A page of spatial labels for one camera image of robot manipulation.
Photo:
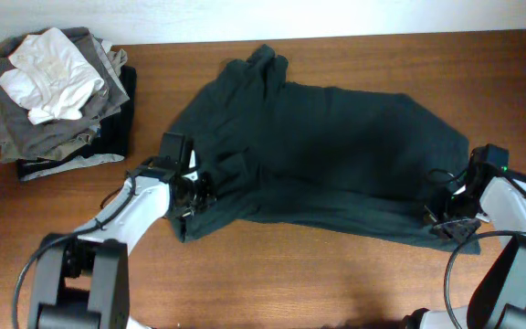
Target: white wall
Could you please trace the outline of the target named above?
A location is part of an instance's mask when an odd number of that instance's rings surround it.
[[[526,28],[526,0],[0,0],[0,41],[85,26],[115,44]]]

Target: wooden table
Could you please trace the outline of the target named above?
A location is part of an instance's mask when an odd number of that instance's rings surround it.
[[[262,42],[124,47],[137,69],[132,155],[18,183],[0,164],[0,328],[11,326],[16,275],[48,232],[94,216],[123,171],[156,154],[175,116],[231,58]],[[289,80],[404,92],[463,132],[470,147],[496,143],[526,173],[526,31],[269,41]],[[500,250],[458,259],[455,305],[468,303]],[[131,314],[156,327],[320,327],[398,320],[442,309],[448,254],[291,225],[236,221],[196,242],[155,224],[130,259]],[[25,324],[33,273],[21,293]]]

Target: stack of folded clothes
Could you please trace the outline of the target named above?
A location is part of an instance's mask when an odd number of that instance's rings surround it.
[[[127,156],[137,74],[87,28],[0,46],[1,163],[21,181]]]

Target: dark green t-shirt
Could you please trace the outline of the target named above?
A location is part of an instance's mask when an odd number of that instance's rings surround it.
[[[423,177],[466,167],[468,139],[404,94],[303,86],[286,82],[287,67],[268,46],[228,63],[172,126],[194,139],[218,196],[172,220],[178,238],[243,218],[455,248],[423,221],[434,188]]]

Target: crumpled white cloth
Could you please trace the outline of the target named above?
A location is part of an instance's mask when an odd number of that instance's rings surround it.
[[[28,119],[39,124],[54,119],[78,120],[80,108],[104,80],[59,29],[28,35],[11,54],[17,68],[0,78],[0,85]]]

